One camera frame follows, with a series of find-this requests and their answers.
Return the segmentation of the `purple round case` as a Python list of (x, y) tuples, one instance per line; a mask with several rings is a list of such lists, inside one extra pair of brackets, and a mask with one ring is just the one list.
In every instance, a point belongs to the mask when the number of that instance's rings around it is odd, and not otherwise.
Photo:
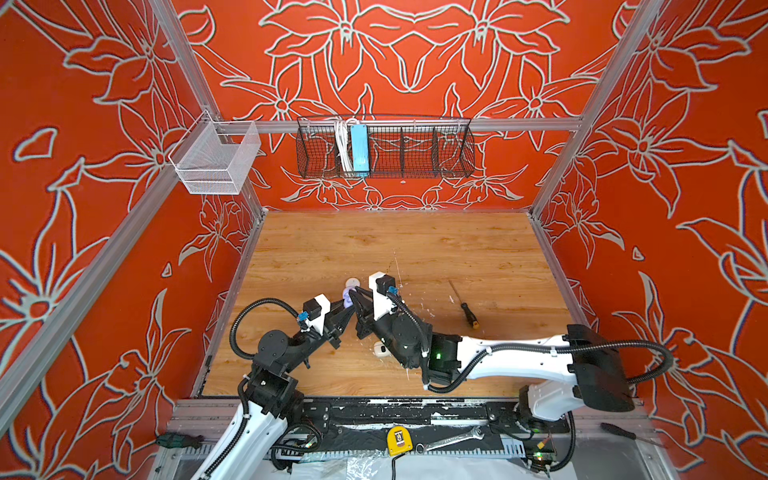
[(353, 305), (353, 301), (351, 298), (351, 292), (353, 290), (354, 290), (354, 287), (346, 287), (342, 292), (342, 299), (343, 299), (345, 308), (349, 308)]

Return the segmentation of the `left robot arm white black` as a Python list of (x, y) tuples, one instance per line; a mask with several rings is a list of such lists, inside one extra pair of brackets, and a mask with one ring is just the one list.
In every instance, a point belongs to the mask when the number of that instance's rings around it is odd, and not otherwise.
[[(254, 353), (238, 344), (238, 328), (254, 309), (264, 305), (282, 308), (299, 330), (290, 336), (281, 330), (263, 335)], [(290, 373), (307, 366), (309, 357), (325, 343), (335, 349), (358, 309), (350, 301), (329, 301), (319, 295), (307, 301), (302, 311), (277, 298), (262, 298), (247, 305), (235, 318), (229, 333), (232, 351), (251, 362), (251, 371), (237, 387), (239, 405), (224, 434), (195, 479), (248, 479), (265, 457), (281, 469), (282, 457), (303, 456), (320, 446), (323, 434), (303, 414), (304, 395)]]

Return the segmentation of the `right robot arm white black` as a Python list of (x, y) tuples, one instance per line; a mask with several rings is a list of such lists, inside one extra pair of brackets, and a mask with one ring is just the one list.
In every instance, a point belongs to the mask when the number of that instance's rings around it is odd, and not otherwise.
[(564, 335), (527, 341), (437, 333), (394, 287), (383, 292), (348, 287), (343, 300), (358, 316), (359, 337), (375, 335), (403, 368), (420, 371), (429, 392), (447, 395), (480, 378), (535, 380), (520, 388), (512, 415), (527, 431), (571, 420), (581, 407), (629, 412), (631, 386), (661, 377), (675, 364), (672, 352), (659, 343), (608, 341), (578, 324), (569, 325)]

